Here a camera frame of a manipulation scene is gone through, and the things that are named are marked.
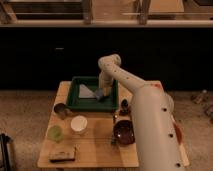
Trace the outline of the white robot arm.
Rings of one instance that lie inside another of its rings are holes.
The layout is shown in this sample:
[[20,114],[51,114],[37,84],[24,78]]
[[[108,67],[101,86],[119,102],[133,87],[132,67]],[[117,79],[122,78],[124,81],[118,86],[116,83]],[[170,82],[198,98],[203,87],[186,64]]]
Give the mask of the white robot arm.
[[106,87],[115,79],[132,93],[131,116],[140,171],[185,171],[168,95],[120,65],[117,54],[101,57],[99,80]]

